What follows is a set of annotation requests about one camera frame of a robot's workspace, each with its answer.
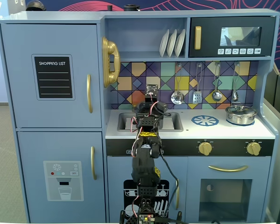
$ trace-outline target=white plate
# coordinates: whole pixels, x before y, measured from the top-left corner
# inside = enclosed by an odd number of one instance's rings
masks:
[[[161,57],[163,57],[163,55],[165,53],[168,37],[169,37],[169,29],[166,31],[166,33],[164,34],[164,36],[162,38],[162,41],[161,41],[161,45],[160,45],[160,55],[161,55]]]
[[[174,48],[176,57],[178,57],[179,54],[181,53],[183,42],[185,40],[185,35],[186,35],[186,31],[185,31],[185,29],[183,29],[181,34],[179,34],[179,36],[176,40],[176,44],[175,44],[175,48]]]
[[[168,47],[167,47],[167,54],[169,57],[171,57],[173,49],[174,49],[174,44],[176,40],[176,33],[177,30],[175,29],[173,34],[170,36],[169,42],[168,42]]]

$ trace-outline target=door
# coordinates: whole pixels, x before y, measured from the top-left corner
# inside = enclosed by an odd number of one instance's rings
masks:
[[[96,25],[1,27],[16,127],[101,127]]]
[[[182,220],[184,220],[186,205],[186,182],[187,182],[187,157],[166,157],[166,160],[173,172],[179,179],[179,192],[176,193],[169,207],[168,215],[171,219],[176,219],[178,211],[182,211]],[[109,217],[110,223],[117,223],[121,210],[126,211],[126,219],[132,214],[131,203],[136,198],[136,184],[132,180],[132,158],[131,157],[108,157],[108,189],[109,189]],[[168,171],[162,158],[154,160],[155,166],[161,172],[161,182],[158,185],[157,203],[154,209],[161,216],[168,200],[170,199],[175,187],[176,181]]]
[[[18,132],[18,138],[31,223],[106,222],[100,132]]]
[[[190,57],[270,56],[272,16],[191,18]]]
[[[260,223],[271,157],[189,157],[186,222]]]

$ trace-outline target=blue cabinet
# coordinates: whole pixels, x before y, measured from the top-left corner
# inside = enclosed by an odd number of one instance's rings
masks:
[[[96,25],[1,29],[16,127],[101,127]]]
[[[31,223],[104,223],[100,132],[18,132]]]
[[[186,185],[187,185],[187,157],[166,157],[166,160],[179,179],[179,191],[176,193],[169,207],[168,215],[176,219],[178,211],[185,214],[186,205]],[[166,202],[170,199],[175,187],[176,181],[168,171],[162,158],[154,160],[155,166],[161,172],[161,183],[158,185],[155,210],[164,215]],[[108,189],[109,189],[109,216],[110,223],[117,223],[121,210],[126,211],[126,218],[132,215],[131,201],[136,198],[136,185],[132,180],[132,158],[131,157],[108,157]]]
[[[271,157],[189,157],[186,222],[260,223]]]

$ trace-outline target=sink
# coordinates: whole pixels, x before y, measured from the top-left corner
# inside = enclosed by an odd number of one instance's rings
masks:
[[[135,113],[120,113],[118,118],[117,131],[129,132],[131,129],[131,119],[135,117]],[[160,121],[160,132],[182,132],[182,122],[178,113],[171,113],[171,117],[164,117]]]

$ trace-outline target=gray floor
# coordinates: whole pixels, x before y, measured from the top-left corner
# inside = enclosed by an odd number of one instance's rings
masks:
[[[26,222],[8,106],[0,106],[0,222]]]

